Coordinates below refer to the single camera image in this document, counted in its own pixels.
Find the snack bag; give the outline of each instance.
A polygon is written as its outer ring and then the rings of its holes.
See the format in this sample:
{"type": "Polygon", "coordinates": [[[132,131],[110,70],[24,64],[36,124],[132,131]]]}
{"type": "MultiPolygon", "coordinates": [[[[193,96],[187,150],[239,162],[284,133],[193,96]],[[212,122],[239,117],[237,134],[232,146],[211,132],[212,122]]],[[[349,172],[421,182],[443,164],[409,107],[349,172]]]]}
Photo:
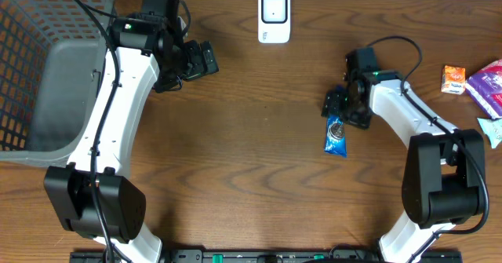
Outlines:
{"type": "Polygon", "coordinates": [[[445,66],[442,69],[441,91],[444,93],[462,94],[465,91],[465,69],[445,66]]]}
{"type": "Polygon", "coordinates": [[[496,60],[471,75],[467,93],[492,119],[502,118],[502,60],[496,60]]]}
{"type": "Polygon", "coordinates": [[[324,151],[347,158],[344,123],[335,115],[328,117],[326,123],[326,144],[324,151]]]}

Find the wooden table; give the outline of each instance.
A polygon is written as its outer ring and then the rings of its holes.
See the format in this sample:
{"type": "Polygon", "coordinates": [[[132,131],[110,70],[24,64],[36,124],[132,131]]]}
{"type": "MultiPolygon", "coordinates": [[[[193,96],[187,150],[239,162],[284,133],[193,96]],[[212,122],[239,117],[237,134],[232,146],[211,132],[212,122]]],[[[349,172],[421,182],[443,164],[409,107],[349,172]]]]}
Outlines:
{"type": "MultiPolygon", "coordinates": [[[[370,245],[402,212],[406,149],[373,118],[346,127],[348,158],[323,152],[327,90],[342,83],[344,55],[386,35],[424,51],[410,79],[441,117],[479,130],[486,117],[467,95],[439,91],[443,64],[472,74],[502,55],[502,0],[292,0],[288,43],[257,40],[256,0],[186,0],[190,39],[210,40],[220,72],[152,93],[133,148],[131,181],[147,196],[146,223],[170,246],[208,249],[329,249],[370,245]]],[[[121,14],[141,0],[117,0],[121,14]]],[[[408,71],[413,47],[376,47],[384,68],[408,71]]],[[[502,257],[502,158],[486,139],[491,214],[471,236],[443,236],[465,262],[502,257]]],[[[65,232],[39,168],[0,165],[0,261],[67,261],[101,249],[65,232]]],[[[478,217],[461,228],[473,225],[478,217]]]]}

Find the laundry basket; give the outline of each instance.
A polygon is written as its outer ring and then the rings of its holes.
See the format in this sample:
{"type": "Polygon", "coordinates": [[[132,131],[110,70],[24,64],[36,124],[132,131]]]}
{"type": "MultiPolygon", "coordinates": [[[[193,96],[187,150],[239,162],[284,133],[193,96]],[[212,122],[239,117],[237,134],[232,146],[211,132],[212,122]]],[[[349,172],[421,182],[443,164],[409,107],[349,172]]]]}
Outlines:
{"type": "MultiPolygon", "coordinates": [[[[114,3],[82,1],[108,13],[114,3]]],[[[0,161],[66,164],[93,110],[105,52],[72,0],[0,0],[0,161]]]]}

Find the green led light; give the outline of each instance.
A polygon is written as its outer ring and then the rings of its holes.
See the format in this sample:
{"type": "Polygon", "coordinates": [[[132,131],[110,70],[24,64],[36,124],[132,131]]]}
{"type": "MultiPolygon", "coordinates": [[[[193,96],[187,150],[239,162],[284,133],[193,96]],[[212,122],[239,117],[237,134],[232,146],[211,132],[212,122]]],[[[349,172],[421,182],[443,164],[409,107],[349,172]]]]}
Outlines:
{"type": "Polygon", "coordinates": [[[214,254],[213,255],[213,263],[223,263],[223,255],[214,254]]]}

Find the orange snack box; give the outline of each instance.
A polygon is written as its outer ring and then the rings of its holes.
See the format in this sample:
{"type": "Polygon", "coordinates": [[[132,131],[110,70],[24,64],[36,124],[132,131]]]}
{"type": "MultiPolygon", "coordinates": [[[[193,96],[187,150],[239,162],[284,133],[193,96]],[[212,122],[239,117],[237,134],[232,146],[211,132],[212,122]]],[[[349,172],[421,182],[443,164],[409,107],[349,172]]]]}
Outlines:
{"type": "Polygon", "coordinates": [[[442,69],[441,91],[444,93],[462,94],[465,91],[465,69],[445,66],[442,69]]]}

